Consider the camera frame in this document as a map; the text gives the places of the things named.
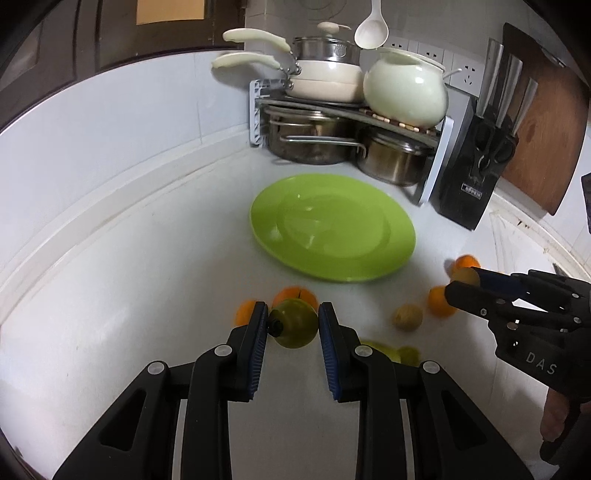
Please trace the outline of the person right hand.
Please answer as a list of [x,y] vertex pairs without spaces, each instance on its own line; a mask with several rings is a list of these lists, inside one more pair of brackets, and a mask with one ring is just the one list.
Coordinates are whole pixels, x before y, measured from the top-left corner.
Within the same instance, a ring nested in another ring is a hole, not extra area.
[[540,424],[540,433],[544,441],[553,442],[560,437],[564,430],[568,413],[568,399],[555,390],[549,389]]

